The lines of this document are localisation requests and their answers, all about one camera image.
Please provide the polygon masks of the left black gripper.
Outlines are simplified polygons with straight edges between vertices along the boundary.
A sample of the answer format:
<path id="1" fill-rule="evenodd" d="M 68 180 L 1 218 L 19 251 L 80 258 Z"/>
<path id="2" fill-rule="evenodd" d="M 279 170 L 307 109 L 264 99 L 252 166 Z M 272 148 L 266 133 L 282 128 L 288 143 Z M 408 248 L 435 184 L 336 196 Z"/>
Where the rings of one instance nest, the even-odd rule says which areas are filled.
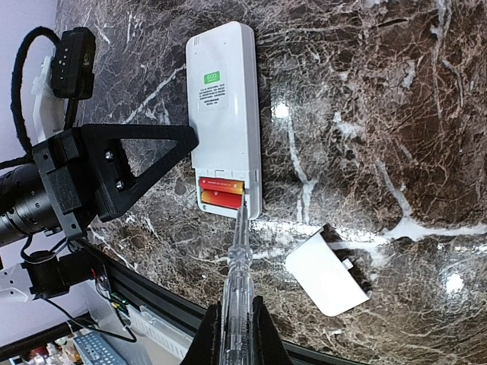
<path id="1" fill-rule="evenodd" d="M 87 161 L 97 216 L 106 222 L 123 216 L 198 143 L 188 125 L 92 124 L 40 142 L 33 159 L 60 227 L 76 240 L 91 222 Z"/>

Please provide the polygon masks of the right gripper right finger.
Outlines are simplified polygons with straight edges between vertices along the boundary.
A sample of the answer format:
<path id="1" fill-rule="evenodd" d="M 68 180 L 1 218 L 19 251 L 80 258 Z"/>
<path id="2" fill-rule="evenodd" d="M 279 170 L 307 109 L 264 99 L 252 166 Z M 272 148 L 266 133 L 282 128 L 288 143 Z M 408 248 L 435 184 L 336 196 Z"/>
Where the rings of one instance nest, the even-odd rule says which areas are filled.
<path id="1" fill-rule="evenodd" d="M 292 365 L 263 297 L 253 299 L 253 364 Z"/>

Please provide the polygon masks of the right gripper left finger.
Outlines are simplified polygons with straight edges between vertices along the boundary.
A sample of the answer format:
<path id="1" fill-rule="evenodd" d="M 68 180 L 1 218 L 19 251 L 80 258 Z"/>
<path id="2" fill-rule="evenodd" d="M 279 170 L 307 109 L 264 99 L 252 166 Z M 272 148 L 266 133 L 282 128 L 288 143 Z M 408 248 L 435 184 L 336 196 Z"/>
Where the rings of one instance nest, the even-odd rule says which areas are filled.
<path id="1" fill-rule="evenodd" d="M 221 347 L 221 303 L 206 310 L 181 365 L 219 365 Z"/>

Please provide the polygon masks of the clear pen screwdriver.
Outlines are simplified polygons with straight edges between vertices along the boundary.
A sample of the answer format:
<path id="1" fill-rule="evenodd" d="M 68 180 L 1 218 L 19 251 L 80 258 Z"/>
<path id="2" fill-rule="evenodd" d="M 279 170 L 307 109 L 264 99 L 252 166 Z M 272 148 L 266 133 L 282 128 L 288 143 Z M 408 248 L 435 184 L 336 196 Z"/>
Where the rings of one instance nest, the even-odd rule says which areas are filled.
<path id="1" fill-rule="evenodd" d="M 253 252 L 249 244 L 247 207 L 237 211 L 233 244 L 228 250 L 228 275 L 221 305 L 220 364 L 253 362 L 253 298 L 250 275 Z"/>

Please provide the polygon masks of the white battery cover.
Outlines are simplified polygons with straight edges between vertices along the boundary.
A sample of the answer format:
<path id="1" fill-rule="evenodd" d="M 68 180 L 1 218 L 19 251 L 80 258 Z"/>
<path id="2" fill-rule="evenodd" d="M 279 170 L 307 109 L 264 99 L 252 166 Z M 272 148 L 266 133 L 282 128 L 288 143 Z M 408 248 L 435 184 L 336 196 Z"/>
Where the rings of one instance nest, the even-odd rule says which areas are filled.
<path id="1" fill-rule="evenodd" d="M 352 261 L 339 254 L 344 249 L 342 238 L 326 224 L 285 259 L 286 270 L 328 317 L 341 315 L 371 298 L 371 291 L 352 274 Z"/>

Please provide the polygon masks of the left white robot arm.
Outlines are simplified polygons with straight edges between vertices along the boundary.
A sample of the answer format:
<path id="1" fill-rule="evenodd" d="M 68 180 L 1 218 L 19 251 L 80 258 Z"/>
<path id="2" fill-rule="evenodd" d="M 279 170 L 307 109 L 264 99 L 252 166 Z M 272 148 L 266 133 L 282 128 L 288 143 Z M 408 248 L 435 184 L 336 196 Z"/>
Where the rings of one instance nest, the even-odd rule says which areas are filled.
<path id="1" fill-rule="evenodd" d="M 135 175 L 123 148 L 130 139 L 173 147 Z M 42 232 L 63 232 L 65 243 L 84 239 L 94 219 L 123 216 L 198 143 L 188 125 L 89 124 L 52 136 L 1 178 L 1 244 L 31 243 Z"/>

